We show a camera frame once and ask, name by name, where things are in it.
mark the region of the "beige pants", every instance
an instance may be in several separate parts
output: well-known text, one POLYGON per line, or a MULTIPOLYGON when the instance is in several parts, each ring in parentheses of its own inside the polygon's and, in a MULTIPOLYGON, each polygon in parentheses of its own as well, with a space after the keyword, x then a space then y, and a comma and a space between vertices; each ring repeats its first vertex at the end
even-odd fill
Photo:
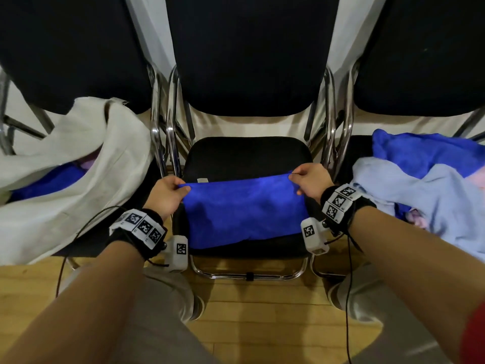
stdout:
MULTIPOLYGON (((83 268, 74 271, 61 291, 83 268)), ((118 364, 216 364, 215 358, 185 326, 192 316, 193 293, 184 276, 156 266, 146 276, 127 325, 113 353, 118 364)))
MULTIPOLYGON (((344 309, 349 283, 350 276, 347 276, 337 291, 338 301, 344 309)), ((451 363, 434 337, 385 285, 371 264, 354 272, 349 316, 360 322, 379 321, 384 326, 379 337, 352 358, 353 364, 451 363)))

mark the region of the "person's right arm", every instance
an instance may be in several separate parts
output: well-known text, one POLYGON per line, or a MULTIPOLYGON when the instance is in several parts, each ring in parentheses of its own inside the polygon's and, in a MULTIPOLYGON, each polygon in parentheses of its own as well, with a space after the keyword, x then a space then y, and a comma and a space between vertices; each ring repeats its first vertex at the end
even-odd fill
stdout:
MULTIPOLYGON (((300 185, 300 194, 318 202, 323 191, 333 185, 320 164, 302 165, 294 174, 290 180, 300 185)), ((373 207, 356 212, 349 233, 446 355, 459 363, 463 332, 485 301, 485 264, 373 207)))

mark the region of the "gray pants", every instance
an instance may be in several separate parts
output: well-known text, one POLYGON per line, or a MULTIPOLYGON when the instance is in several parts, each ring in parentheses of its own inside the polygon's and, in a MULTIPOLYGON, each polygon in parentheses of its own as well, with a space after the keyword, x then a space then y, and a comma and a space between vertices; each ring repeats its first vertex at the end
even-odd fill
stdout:
MULTIPOLYGON (((83 268, 67 278, 61 291, 83 268)), ((119 364, 216 364, 218 361, 185 326, 192 316, 193 293, 184 276, 144 269, 145 280, 113 353, 119 364)))
MULTIPOLYGON (((349 283, 347 276, 337 291, 344 309, 349 283)), ((364 323, 379 321, 384 326, 379 337, 352 358, 353 364, 451 364, 434 337, 385 285, 371 264, 354 272, 349 316, 364 323)))

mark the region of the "blue cloth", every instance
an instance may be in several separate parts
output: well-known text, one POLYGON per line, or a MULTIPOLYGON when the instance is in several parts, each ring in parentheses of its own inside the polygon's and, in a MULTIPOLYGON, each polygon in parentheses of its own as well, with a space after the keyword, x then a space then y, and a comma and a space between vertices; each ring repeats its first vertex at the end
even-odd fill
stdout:
MULTIPOLYGON (((441 134, 397 134, 377 129, 372 134, 373 156, 388 160, 409 176, 423 178, 434 165, 454 168, 462 177, 468 177, 485 165, 485 146, 464 138, 449 138, 441 134)), ((405 219, 411 210, 396 205, 396 217, 405 219)))
POLYGON ((428 221, 429 232, 485 262, 483 194, 455 169, 435 165, 418 179, 392 162, 367 157, 353 171, 353 184, 371 195, 381 211, 393 215, 394 203, 416 208, 428 221))
POLYGON ((66 189, 84 176, 86 170, 73 163, 57 166, 44 177, 23 188, 12 191, 9 203, 47 195, 66 189))
POLYGON ((187 185, 191 191, 183 202, 192 248, 300 233, 308 218, 304 197, 288 174, 187 185))

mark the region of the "folding chair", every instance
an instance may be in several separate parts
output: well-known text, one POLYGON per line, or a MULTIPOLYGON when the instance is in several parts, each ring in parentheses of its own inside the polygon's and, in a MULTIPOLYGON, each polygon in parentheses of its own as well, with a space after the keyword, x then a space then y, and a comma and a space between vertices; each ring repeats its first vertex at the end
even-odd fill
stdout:
MULTIPOLYGON (((166 130, 177 176, 187 183, 279 175, 312 162, 333 161, 335 97, 325 68, 339 0, 166 0, 177 66, 169 78, 166 130), (324 80, 324 90, 320 86, 324 80), (325 121, 311 137, 319 95, 325 121), (178 122, 183 107, 188 134, 178 122), (191 107, 216 116, 289 116, 308 107, 305 141, 290 137, 206 137, 195 141, 191 107), (188 156, 182 170, 179 137, 188 156)), ((183 205, 174 214, 174 234, 189 238, 183 205)), ((190 250, 193 270, 210 279, 285 281, 306 269, 309 253, 301 233, 269 240, 190 250), (289 275, 209 273, 194 256, 225 259, 296 259, 289 275)))
MULTIPOLYGON (((362 57, 348 72, 334 181, 352 180, 352 165, 372 156, 372 137, 351 137, 354 104, 391 116, 455 116, 472 111, 455 136, 485 115, 485 0, 386 0, 362 57)), ((485 134, 471 139, 483 140, 485 134)), ((321 271, 314 273, 322 276, 321 271)))
MULTIPOLYGON (((65 115, 77 97, 117 97, 135 113, 151 108, 156 161, 124 207, 142 207, 166 175, 159 133, 163 77, 143 57, 125 0, 0 0, 0 146, 14 155, 14 130, 45 137, 5 115, 10 79, 47 133, 44 110, 65 115)), ((117 210, 56 255, 95 257, 105 247, 117 210)))

